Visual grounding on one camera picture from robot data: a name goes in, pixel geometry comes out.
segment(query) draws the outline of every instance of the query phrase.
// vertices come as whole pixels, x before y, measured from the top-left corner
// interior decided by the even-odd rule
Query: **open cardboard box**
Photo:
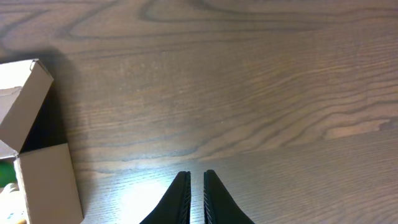
[[[52,82],[37,59],[0,65],[0,160],[14,159],[27,223],[81,223],[68,144],[20,153]]]

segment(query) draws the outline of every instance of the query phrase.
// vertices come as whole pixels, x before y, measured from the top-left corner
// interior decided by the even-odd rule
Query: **wood grain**
[[[1,1],[0,61],[44,61],[76,176],[104,190],[127,171],[396,129],[397,12],[394,0]]]
[[[397,223],[397,135],[367,133],[82,180],[85,223],[140,222],[180,170],[192,172],[191,223],[203,223],[206,169],[217,171],[255,223]]]

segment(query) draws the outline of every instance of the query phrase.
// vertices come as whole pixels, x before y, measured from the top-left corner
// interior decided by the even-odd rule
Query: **green object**
[[[8,162],[0,161],[0,187],[5,187],[9,183],[16,183],[17,176],[14,166]]]

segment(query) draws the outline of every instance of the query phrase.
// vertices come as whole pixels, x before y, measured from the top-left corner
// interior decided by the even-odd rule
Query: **table surface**
[[[256,223],[398,222],[395,0],[5,0],[0,62],[55,78],[84,223],[214,169]]]

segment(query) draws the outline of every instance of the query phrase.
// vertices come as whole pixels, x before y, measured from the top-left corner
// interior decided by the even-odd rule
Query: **cardboard box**
[[[68,144],[21,153],[52,82],[37,59],[0,65],[0,159],[15,159],[28,223],[81,223]]]

